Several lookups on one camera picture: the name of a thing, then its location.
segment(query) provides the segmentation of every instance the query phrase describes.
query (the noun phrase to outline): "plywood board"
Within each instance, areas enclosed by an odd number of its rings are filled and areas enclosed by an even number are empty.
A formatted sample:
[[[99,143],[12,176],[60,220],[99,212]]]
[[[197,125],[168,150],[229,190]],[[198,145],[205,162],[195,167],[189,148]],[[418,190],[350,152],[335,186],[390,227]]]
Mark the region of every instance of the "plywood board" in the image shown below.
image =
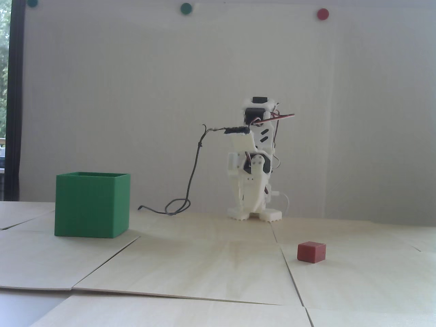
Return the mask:
[[[434,327],[435,314],[307,310],[313,327]]]
[[[49,212],[44,215],[38,216],[22,224],[11,227],[9,231],[26,231],[26,232],[55,232],[55,212]]]
[[[327,246],[326,260],[311,264],[282,249],[305,307],[435,311],[436,254]]]
[[[313,241],[327,246],[412,249],[410,244],[370,221],[284,218],[271,224],[278,243]]]
[[[310,327],[301,306],[93,295],[71,296],[32,327],[84,324],[93,327]]]
[[[162,238],[276,242],[268,222],[237,221],[226,215],[184,212],[166,216],[134,210],[130,212],[130,228]]]
[[[70,296],[71,292],[0,290],[0,325],[28,327]]]
[[[300,305],[277,244],[141,237],[75,289]]]
[[[436,252],[436,227],[381,225],[419,251]]]
[[[46,232],[0,233],[0,287],[70,290],[138,236],[56,237]]]
[[[52,202],[0,201],[0,229],[28,221],[55,209]]]

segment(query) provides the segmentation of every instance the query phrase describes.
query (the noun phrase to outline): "green cube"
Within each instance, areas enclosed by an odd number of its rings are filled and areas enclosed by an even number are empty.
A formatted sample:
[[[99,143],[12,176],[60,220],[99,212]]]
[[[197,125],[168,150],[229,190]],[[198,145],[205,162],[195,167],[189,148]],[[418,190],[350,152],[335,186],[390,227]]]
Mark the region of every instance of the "green cube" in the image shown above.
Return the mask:
[[[54,235],[114,238],[129,228],[130,175],[56,176]]]

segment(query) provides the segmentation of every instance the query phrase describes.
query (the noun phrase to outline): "red block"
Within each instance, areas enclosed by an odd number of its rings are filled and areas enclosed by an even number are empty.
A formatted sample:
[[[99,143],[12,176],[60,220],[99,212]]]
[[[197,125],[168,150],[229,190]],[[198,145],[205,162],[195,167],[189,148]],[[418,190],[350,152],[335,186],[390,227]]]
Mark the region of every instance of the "red block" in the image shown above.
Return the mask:
[[[326,258],[326,245],[316,242],[304,242],[298,245],[297,259],[317,263]]]

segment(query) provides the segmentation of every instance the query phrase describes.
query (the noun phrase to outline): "tree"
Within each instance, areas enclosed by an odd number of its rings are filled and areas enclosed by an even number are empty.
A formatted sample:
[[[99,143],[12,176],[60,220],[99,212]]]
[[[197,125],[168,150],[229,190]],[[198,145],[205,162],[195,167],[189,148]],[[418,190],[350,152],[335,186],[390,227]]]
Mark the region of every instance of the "tree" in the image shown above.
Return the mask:
[[[12,0],[0,0],[0,137],[6,137],[7,66]]]

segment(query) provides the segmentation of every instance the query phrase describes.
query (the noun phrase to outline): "white cable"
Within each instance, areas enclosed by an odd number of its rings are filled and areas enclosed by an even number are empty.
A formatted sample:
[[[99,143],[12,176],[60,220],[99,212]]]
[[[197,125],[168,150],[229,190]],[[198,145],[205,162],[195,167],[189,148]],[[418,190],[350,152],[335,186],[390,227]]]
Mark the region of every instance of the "white cable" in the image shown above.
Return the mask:
[[[287,196],[286,194],[284,194],[283,192],[280,192],[280,194],[281,194],[281,195],[284,195],[284,196],[286,197],[286,200],[288,201],[288,204],[286,205],[286,210],[285,210],[285,212],[283,213],[283,216],[286,216],[286,214],[288,213],[288,210],[289,210],[289,198],[288,198],[288,196]]]
[[[278,196],[278,195],[283,195],[286,200],[288,201],[288,204],[286,205],[286,210],[283,213],[283,216],[286,216],[286,214],[288,213],[289,210],[289,198],[286,194],[284,194],[283,192],[279,192],[279,191],[271,191],[271,196]]]

